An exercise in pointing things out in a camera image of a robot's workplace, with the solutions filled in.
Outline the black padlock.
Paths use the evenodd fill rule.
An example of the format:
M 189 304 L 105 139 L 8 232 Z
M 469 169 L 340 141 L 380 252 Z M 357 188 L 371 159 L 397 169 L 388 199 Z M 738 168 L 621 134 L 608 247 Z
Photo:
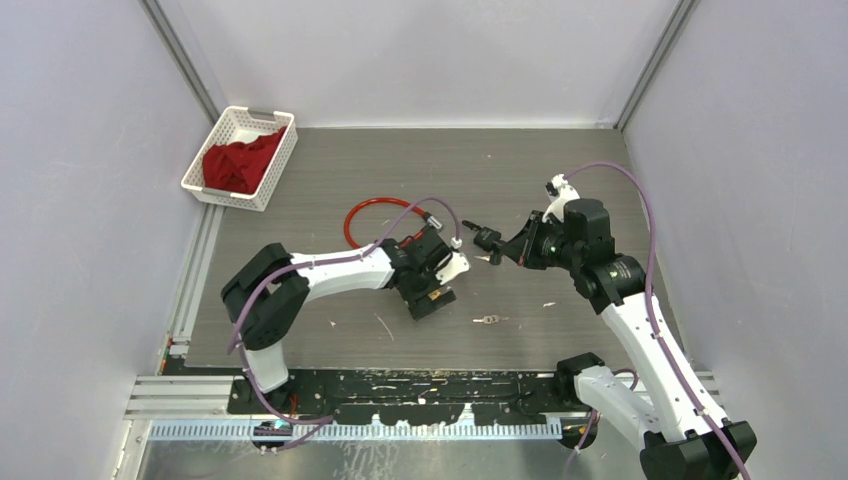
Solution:
M 492 228 L 478 225 L 470 220 L 462 220 L 461 224 L 473 234 L 473 243 L 485 252 L 493 252 L 502 240 L 502 234 Z

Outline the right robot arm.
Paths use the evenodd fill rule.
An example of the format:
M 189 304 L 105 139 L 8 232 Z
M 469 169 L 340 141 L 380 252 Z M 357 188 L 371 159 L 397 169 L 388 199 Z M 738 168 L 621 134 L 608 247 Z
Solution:
M 562 407 L 587 406 L 606 418 L 638 450 L 648 479 L 749 478 L 745 462 L 757 443 L 752 427 L 731 421 L 687 364 L 642 266 L 617 252 L 601 201 L 570 200 L 557 215 L 534 211 L 513 238 L 475 242 L 526 269 L 568 271 L 647 392 L 640 397 L 597 355 L 585 353 L 557 364 L 554 389 Z

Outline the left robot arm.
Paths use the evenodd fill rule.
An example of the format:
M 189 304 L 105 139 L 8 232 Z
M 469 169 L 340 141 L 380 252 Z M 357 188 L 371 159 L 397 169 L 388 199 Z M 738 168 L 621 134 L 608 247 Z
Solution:
M 291 374 L 283 340 L 303 307 L 326 297 L 365 290 L 394 290 L 420 320 L 456 295 L 450 284 L 470 269 L 460 240 L 444 240 L 424 227 L 404 240 L 380 238 L 363 247 L 324 254 L 263 247 L 222 288 L 233 324 L 226 350 L 238 353 L 255 403 L 281 415 L 290 403 Z

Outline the small silver key bunch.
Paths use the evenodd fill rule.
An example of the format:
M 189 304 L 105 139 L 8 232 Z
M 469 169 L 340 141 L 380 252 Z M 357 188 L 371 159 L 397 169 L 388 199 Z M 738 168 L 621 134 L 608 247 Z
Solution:
M 508 320 L 509 320 L 509 318 L 508 318 L 508 317 L 505 317 L 505 316 L 500 316 L 500 315 L 484 315 L 484 316 L 482 316 L 482 317 L 480 317 L 480 318 L 474 318 L 474 319 L 472 320 L 472 322 L 473 322 L 473 323 L 479 323 L 479 324 L 486 324 L 486 325 L 490 325 L 490 324 L 497 324 L 497 323 L 505 322 L 505 321 L 508 321 Z

